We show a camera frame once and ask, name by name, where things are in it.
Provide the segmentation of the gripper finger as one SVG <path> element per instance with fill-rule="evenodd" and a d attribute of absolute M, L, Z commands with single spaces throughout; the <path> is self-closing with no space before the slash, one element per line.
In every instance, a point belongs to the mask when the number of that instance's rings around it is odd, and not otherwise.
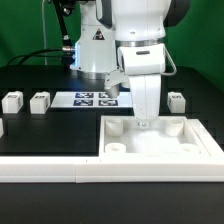
<path fill-rule="evenodd" d="M 143 76 L 129 77 L 134 116 L 137 120 L 145 120 L 145 83 Z"/>
<path fill-rule="evenodd" d="M 159 115 L 160 95 L 161 95 L 161 76 L 148 75 L 146 78 L 146 108 L 147 119 L 156 119 Z"/>

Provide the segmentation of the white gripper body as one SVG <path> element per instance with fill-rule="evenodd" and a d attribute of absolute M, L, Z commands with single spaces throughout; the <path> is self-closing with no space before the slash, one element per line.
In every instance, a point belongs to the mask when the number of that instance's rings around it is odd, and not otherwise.
<path fill-rule="evenodd" d="M 119 47 L 119 69 L 127 76 L 154 75 L 165 71 L 165 45 Z"/>

